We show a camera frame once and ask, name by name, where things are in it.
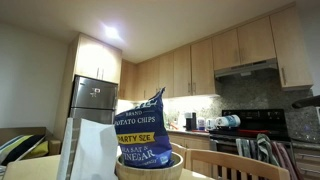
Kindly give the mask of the white paper serviette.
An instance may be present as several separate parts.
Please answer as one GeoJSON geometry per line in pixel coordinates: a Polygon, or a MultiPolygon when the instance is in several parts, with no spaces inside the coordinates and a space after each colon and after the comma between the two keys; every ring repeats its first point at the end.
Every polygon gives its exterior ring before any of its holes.
{"type": "Polygon", "coordinates": [[[117,149],[113,125],[68,118],[57,180],[118,180],[117,149]]]}

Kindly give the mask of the blue potato chips bag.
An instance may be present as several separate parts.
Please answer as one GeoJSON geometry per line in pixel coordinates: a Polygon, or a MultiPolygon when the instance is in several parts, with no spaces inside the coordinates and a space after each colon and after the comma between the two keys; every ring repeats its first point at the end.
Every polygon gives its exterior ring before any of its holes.
{"type": "Polygon", "coordinates": [[[164,125],[161,88],[148,101],[115,116],[114,125],[126,166],[158,169],[173,165],[164,125]]]}

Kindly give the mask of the stainless steel refrigerator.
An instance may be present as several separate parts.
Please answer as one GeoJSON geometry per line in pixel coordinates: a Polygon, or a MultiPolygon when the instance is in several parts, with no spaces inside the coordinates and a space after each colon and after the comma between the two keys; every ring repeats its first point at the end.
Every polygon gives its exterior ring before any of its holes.
{"type": "Polygon", "coordinates": [[[112,124],[118,97],[116,83],[76,75],[69,117],[112,124]]]}

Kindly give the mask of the wooden bowl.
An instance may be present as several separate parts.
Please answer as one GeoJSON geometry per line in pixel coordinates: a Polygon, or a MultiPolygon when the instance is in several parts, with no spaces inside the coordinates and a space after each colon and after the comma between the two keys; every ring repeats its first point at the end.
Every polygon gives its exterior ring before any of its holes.
{"type": "Polygon", "coordinates": [[[184,166],[184,158],[175,152],[171,155],[173,164],[167,168],[142,169],[124,165],[123,156],[116,162],[116,175],[119,180],[179,180],[184,166]]]}

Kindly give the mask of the wooden dining chair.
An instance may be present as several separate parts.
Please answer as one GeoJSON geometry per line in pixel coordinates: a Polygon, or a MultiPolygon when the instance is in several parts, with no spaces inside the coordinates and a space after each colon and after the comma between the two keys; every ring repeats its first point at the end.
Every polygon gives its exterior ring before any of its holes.
{"type": "Polygon", "coordinates": [[[184,167],[193,172],[221,180],[290,180],[281,167],[247,157],[202,149],[189,149],[171,144],[183,156],[184,167]]]}

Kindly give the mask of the range hood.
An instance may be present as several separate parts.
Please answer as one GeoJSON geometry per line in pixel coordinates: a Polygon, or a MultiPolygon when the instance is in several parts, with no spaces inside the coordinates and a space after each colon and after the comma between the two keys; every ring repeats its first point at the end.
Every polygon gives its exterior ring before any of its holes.
{"type": "Polygon", "coordinates": [[[244,65],[215,70],[214,76],[216,78],[220,78],[220,77],[243,74],[243,73],[248,73],[248,72],[262,70],[262,69],[277,69],[277,68],[278,68],[277,59],[273,58],[273,59],[267,59],[259,62],[248,63],[244,65]]]}

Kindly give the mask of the black kitchen stove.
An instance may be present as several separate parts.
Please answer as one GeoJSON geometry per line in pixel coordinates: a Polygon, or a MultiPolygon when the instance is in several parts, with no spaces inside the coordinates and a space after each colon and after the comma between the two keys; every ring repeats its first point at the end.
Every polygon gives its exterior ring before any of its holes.
{"type": "Polygon", "coordinates": [[[237,115],[238,127],[217,127],[209,131],[212,151],[238,154],[236,139],[255,140],[259,133],[266,134],[271,141],[282,143],[293,155],[291,138],[288,134],[283,109],[223,110],[222,116],[237,115]]]}

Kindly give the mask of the hanging dish towels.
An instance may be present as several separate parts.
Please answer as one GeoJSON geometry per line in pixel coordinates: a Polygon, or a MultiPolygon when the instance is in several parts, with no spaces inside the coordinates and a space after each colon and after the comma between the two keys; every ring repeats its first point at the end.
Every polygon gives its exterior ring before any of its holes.
{"type": "Polygon", "coordinates": [[[265,134],[258,134],[255,140],[237,138],[236,146],[240,156],[285,168],[291,180],[304,180],[283,143],[271,141],[265,134]]]}

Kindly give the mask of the striped cushion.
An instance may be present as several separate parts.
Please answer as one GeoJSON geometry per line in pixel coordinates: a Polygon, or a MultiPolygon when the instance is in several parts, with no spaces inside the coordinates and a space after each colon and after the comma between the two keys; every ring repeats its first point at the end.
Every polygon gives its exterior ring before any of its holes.
{"type": "Polygon", "coordinates": [[[19,135],[0,146],[0,164],[41,157],[49,152],[44,135],[19,135]]]}

